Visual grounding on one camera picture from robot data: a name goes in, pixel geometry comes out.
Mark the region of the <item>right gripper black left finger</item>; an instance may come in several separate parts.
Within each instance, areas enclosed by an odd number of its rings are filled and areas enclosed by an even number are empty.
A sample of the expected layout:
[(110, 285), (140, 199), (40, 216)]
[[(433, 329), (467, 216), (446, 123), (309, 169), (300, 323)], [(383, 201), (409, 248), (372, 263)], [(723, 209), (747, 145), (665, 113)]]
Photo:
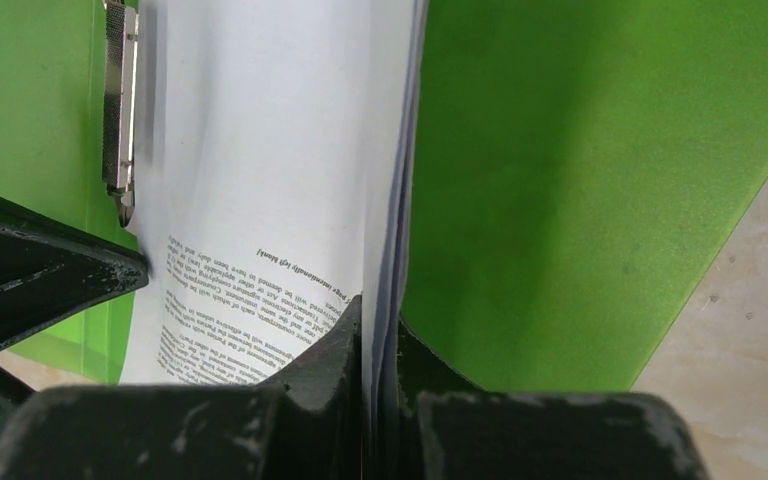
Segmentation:
[(257, 385), (39, 392), (0, 435), (0, 479), (357, 479), (361, 311)]

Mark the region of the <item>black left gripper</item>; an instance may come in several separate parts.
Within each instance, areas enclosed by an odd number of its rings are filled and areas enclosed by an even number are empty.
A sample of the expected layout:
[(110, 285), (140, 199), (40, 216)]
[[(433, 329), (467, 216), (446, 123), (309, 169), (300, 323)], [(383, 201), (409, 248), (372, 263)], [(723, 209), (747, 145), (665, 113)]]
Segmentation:
[[(0, 351), (148, 282), (138, 252), (0, 197)], [(0, 367), (0, 434), (32, 395)]]

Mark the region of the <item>printed paper sheet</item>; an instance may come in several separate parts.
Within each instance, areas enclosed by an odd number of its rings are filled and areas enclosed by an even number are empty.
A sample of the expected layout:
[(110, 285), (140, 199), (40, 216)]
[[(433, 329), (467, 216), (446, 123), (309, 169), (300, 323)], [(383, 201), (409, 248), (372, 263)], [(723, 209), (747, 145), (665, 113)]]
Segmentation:
[(124, 384), (258, 383), (405, 283), (423, 1), (143, 1)]

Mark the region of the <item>green plastic folder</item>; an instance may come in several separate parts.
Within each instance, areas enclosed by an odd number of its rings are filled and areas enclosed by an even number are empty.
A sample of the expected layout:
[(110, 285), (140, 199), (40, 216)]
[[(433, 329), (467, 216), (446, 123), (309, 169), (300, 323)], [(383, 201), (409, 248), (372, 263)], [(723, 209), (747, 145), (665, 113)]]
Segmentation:
[[(0, 196), (134, 249), (104, 2), (0, 1)], [(485, 388), (628, 388), (768, 177), (768, 1), (423, 2), (399, 309)], [(14, 350), (124, 384), (135, 294)]]

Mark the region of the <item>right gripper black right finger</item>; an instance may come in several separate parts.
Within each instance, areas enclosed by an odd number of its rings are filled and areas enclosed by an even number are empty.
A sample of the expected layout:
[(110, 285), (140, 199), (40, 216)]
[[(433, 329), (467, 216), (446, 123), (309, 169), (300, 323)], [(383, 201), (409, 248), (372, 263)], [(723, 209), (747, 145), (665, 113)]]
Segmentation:
[(632, 392), (478, 387), (398, 325), (401, 479), (706, 479), (690, 429)]

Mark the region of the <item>metal folder clip mechanism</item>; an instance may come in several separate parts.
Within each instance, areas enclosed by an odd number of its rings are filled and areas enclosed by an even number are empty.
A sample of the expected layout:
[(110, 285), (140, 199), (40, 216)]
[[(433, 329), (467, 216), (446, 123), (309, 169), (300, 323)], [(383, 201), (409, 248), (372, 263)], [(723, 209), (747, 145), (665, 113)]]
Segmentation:
[(105, 1), (105, 68), (101, 178), (125, 227), (136, 206), (135, 96), (139, 14), (122, 1)]

